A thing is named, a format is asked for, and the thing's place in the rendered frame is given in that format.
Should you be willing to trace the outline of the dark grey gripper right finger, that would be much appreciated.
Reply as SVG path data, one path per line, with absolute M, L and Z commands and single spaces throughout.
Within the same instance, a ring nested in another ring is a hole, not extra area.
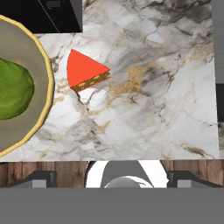
M 223 187 L 221 185 L 197 178 L 190 171 L 169 171 L 167 173 L 167 178 L 169 179 L 167 186 L 170 188 Z

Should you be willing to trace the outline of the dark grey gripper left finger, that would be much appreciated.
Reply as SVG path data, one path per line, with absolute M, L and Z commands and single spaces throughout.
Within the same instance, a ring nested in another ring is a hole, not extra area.
M 3 187 L 53 188 L 56 186 L 56 178 L 55 171 L 34 171 L 26 178 L 3 185 Z

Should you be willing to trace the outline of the green salad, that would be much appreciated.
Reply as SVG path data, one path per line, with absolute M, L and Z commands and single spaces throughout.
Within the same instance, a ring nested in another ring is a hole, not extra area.
M 24 113 L 34 90 L 33 78 L 26 68 L 0 58 L 0 120 Z

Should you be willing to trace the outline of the beige bowl with yellow rim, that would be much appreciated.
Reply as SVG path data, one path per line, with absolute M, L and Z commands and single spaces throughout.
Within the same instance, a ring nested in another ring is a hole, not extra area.
M 0 15 L 0 58 L 25 67 L 34 81 L 28 109 L 0 120 L 0 157 L 25 144 L 42 126 L 53 104 L 54 76 L 39 40 L 19 22 Z

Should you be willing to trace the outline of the white and grey round object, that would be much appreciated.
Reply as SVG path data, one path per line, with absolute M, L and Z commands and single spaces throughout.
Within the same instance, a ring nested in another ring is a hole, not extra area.
M 86 188 L 166 188 L 165 168 L 159 160 L 91 161 Z

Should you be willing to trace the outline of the red wedge-shaped food slice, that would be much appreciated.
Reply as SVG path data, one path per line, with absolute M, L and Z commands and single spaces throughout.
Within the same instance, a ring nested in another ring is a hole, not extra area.
M 72 50 L 67 60 L 66 75 L 69 87 L 78 93 L 109 79 L 110 69 L 87 55 Z

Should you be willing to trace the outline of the grey and black appliance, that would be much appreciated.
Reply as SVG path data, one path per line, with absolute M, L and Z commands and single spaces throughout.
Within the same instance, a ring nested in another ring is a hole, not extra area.
M 219 158 L 224 159 L 224 0 L 212 0 Z

